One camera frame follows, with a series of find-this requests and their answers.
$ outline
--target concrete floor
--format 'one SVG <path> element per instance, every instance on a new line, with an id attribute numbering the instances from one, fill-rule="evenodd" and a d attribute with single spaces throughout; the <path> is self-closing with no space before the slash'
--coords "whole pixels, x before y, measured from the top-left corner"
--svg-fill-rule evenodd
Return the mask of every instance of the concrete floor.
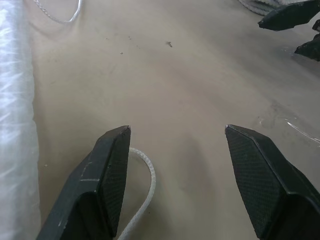
<path id="1" fill-rule="evenodd" d="M 236 0 L 84 0 L 76 23 L 62 26 L 25 2 L 42 221 L 96 139 L 122 125 L 131 125 L 131 146 L 147 153 L 157 175 L 131 239 L 256 239 L 226 124 L 271 137 L 320 190 L 319 64 L 292 55 L 315 35 L 316 19 L 271 32 Z M 62 19 L 76 5 L 42 3 Z M 130 159 L 119 232 L 149 181 L 144 164 Z"/>

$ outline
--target rope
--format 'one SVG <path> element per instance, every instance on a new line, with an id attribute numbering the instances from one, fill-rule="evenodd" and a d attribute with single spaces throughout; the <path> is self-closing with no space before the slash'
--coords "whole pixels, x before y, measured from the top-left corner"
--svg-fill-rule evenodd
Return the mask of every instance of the rope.
<path id="1" fill-rule="evenodd" d="M 42 4 L 39 2 L 39 0 L 33 0 L 34 3 L 38 6 L 39 9 L 41 9 L 41 11 L 47 15 L 51 20 L 53 20 L 54 22 L 58 23 L 58 24 L 70 24 L 72 23 L 79 15 L 80 11 L 81 11 L 81 7 L 82 7 L 82 3 L 83 0 L 78 0 L 78 8 L 75 11 L 75 13 L 73 14 L 72 18 L 70 20 L 60 20 L 58 18 L 56 18 L 55 16 L 52 16 L 47 9 L 45 9 Z"/>

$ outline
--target white rope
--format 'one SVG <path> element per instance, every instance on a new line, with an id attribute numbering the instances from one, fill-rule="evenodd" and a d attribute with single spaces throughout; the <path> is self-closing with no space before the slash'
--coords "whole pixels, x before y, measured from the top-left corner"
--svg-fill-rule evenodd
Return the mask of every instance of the white rope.
<path id="1" fill-rule="evenodd" d="M 39 2 L 39 0 L 33 0 L 34 3 L 41 9 L 41 11 L 47 15 L 51 20 L 55 21 L 58 24 L 69 24 L 72 23 L 79 15 L 80 11 L 81 11 L 81 7 L 82 7 L 82 3 L 83 0 L 78 0 L 78 8 L 76 9 L 75 13 L 73 14 L 72 18 L 70 20 L 59 20 L 58 18 L 56 18 L 55 16 L 52 16 L 51 14 L 49 14 L 48 10 L 45 9 L 42 4 Z"/>
<path id="2" fill-rule="evenodd" d="M 139 210 L 136 212 L 136 214 L 130 220 L 130 222 L 125 227 L 125 229 L 122 231 L 121 235 L 119 236 L 119 238 L 117 240 L 125 240 L 128 238 L 131 231 L 135 228 L 137 222 L 140 220 L 141 216 L 143 215 L 143 213 L 145 212 L 145 210 L 149 206 L 151 199 L 154 196 L 155 188 L 156 188 L 156 173 L 155 173 L 154 166 L 152 165 L 150 159 L 142 151 L 137 150 L 135 148 L 130 147 L 129 152 L 138 155 L 145 162 L 145 164 L 149 167 L 150 175 L 151 175 L 151 183 L 150 183 L 149 193 L 146 196 L 144 203 L 141 205 Z"/>

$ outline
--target plastic wrap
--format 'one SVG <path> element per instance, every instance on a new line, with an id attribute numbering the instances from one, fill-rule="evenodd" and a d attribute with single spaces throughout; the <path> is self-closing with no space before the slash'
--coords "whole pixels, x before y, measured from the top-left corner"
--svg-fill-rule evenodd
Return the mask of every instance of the plastic wrap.
<path id="1" fill-rule="evenodd" d="M 23 0 L 0 0 L 0 240 L 40 229 L 34 79 Z"/>

